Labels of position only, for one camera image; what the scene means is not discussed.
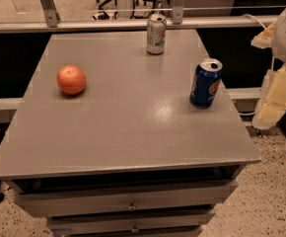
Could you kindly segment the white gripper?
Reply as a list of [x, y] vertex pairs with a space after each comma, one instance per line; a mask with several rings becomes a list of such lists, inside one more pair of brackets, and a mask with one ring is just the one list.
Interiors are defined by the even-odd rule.
[[[286, 62], [286, 8], [276, 23], [267, 26], [250, 44], [257, 48], [272, 48], [273, 56]], [[286, 63], [277, 70], [268, 70], [260, 89], [252, 126], [269, 129], [286, 114]]]

